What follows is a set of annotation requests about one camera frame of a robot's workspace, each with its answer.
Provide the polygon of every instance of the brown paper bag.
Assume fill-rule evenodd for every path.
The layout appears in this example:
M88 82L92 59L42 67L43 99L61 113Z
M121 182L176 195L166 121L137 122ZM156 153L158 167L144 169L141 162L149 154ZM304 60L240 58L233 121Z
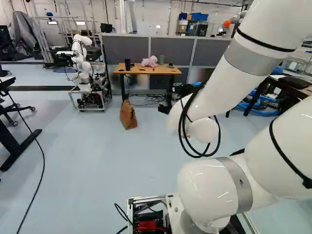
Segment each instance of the brown paper bag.
M126 130L137 127L136 112L128 99L124 100L121 106L120 121Z

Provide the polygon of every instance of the blue box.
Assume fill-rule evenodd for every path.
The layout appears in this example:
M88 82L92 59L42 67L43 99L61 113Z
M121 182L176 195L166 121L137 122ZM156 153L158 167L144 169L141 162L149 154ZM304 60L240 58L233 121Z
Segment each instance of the blue box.
M192 20L206 21L208 19L209 14L202 14L202 13L198 12L198 13L191 13L191 15L192 15Z
M181 13L179 14L179 20L186 20L186 17L187 17L187 13L181 12Z

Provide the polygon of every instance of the wooden table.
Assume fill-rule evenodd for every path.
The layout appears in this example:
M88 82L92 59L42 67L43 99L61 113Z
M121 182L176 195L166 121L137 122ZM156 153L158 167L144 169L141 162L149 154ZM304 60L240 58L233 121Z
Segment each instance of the wooden table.
M168 67L168 64L158 65L157 67L142 67L140 63L134 63L134 66L131 67L130 71L126 71L125 63L120 63L115 69L114 74L119 74L120 86L121 86L121 95L122 101L127 99L125 92L125 84L124 84L124 75L127 74L137 74L137 75L163 75L170 76L169 87L167 89L167 106L163 106L160 104L158 106L158 111L168 114L172 108L171 98L172 98L172 88L176 75L182 74L179 69L175 66L173 68Z

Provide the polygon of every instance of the green cup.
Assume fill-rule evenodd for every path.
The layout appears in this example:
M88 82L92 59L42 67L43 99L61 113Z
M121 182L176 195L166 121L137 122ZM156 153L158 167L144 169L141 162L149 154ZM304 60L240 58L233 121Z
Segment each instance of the green cup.
M165 56L164 55L159 55L158 63L160 65L163 65L165 63Z

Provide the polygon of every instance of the gray cubicle partition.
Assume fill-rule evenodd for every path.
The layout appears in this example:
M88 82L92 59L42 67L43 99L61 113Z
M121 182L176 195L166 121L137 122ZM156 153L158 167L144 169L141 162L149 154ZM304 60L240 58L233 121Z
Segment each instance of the gray cubicle partition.
M148 37L103 37L103 44L108 64L119 64L125 62L125 59L142 62L142 59L148 58Z
M193 38L152 38L151 55L164 55L165 63L189 66L193 45Z
M216 66L230 40L197 39L192 66Z
M164 55L165 63L173 63L181 70L182 75L175 78L181 83L209 77L230 42L224 38L103 34L108 64L117 65L125 59L141 62L150 55ZM168 81L167 76L150 75L146 86L149 83L149 89L166 89Z

